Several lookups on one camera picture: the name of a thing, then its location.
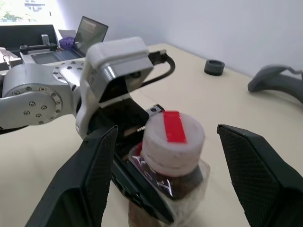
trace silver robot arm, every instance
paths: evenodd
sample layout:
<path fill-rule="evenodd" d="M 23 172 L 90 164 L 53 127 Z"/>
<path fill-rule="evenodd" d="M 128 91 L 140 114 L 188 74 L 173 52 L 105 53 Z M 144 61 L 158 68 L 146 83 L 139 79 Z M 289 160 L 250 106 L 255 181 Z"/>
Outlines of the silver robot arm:
<path fill-rule="evenodd" d="M 154 65 L 166 61 L 169 72 L 144 82 Z M 98 108 L 130 98 L 129 92 L 167 77 L 174 67 L 166 52 L 149 53 L 139 37 L 95 44 L 85 62 L 18 65 L 0 82 L 0 134 L 73 114 L 85 138 Z"/>

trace table surface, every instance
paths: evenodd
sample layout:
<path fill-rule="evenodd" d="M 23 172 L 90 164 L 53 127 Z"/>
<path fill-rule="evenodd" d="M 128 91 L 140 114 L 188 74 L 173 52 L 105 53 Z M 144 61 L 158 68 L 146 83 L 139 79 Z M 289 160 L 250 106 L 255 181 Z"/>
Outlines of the table surface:
<path fill-rule="evenodd" d="M 233 190 L 219 136 L 218 124 L 228 124 L 260 134 L 279 155 L 303 174 L 303 105 L 279 92 L 250 94 L 251 78 L 229 69 L 221 77 L 203 72 L 205 60 L 167 44 L 176 63 L 168 78 L 132 93 L 143 108 L 159 103 L 196 118 L 206 140 L 202 159 L 211 166 L 205 200 L 197 209 L 192 227 L 249 227 Z M 164 73 L 158 65 L 151 77 Z M 67 115 L 41 126 L 31 126 L 0 136 L 0 226 L 23 227 L 56 171 L 81 144 L 75 119 Z M 128 202 L 113 184 L 102 227 L 127 227 Z"/>

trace plastic jar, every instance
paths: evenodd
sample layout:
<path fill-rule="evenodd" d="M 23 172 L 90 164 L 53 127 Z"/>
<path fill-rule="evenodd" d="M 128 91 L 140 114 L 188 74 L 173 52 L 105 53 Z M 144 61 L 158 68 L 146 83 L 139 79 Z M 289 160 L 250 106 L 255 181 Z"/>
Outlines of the plastic jar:
<path fill-rule="evenodd" d="M 190 222 L 210 174 L 210 166 L 200 159 L 204 140 L 200 123 L 186 114 L 165 112 L 148 120 L 143 141 L 131 149 L 129 160 L 164 199 L 175 221 L 164 224 L 130 202 L 130 227 L 184 227 Z"/>

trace brown contents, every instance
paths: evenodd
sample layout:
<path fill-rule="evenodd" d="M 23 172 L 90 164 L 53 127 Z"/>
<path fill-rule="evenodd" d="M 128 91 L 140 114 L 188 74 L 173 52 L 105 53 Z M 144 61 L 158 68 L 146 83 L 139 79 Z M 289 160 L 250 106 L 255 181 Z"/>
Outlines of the brown contents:
<path fill-rule="evenodd" d="M 128 225 L 129 227 L 161 227 L 157 219 L 132 202 L 129 202 L 128 206 Z"/>

